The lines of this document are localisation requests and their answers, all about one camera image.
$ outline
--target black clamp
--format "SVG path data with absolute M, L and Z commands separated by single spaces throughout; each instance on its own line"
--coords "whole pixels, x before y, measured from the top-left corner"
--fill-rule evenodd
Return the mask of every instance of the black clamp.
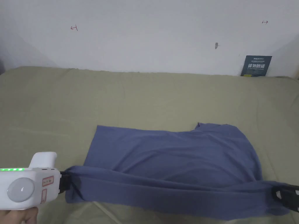
M 60 172 L 60 174 L 61 174 L 61 178 L 59 183 L 59 190 L 60 190 L 59 194 L 71 188 L 71 175 L 65 171 Z
M 284 185 L 273 187 L 272 197 L 275 201 L 282 203 L 282 205 L 292 211 L 299 212 L 299 186 Z

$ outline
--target mattress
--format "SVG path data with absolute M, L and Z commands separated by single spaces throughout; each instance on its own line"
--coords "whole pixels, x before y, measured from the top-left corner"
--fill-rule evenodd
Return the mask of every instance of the mattress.
M 299 82 L 290 78 L 117 73 L 20 67 L 0 75 L 0 164 L 27 167 L 55 151 L 56 167 L 82 165 L 97 125 L 189 131 L 197 122 L 237 126 L 265 180 L 299 185 Z M 100 202 L 39 208 L 39 223 L 225 223 Z M 299 214 L 227 223 L 299 223 Z

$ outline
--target label sticker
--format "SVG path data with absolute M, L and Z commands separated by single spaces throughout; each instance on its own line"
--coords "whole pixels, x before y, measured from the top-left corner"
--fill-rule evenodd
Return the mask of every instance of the label sticker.
M 47 178 L 44 178 L 42 180 L 42 186 L 47 186 L 47 185 L 50 185 L 50 184 L 53 184 L 54 183 L 54 176 L 51 176 L 51 177 L 47 177 Z
M 40 201 L 41 204 L 45 203 L 47 200 L 47 189 L 43 189 L 42 191 L 42 199 Z

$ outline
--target cloth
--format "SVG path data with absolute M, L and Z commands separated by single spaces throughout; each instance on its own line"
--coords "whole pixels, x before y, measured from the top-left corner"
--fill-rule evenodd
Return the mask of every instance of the cloth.
M 83 166 L 67 169 L 68 203 L 100 201 L 223 220 L 289 211 L 272 199 L 254 148 L 231 125 L 192 131 L 98 126 Z

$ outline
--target human hand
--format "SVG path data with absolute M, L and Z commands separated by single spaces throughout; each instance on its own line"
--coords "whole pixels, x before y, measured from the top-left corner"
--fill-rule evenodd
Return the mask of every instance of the human hand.
M 26 210 L 0 211 L 0 224 L 37 224 L 38 208 L 29 208 Z

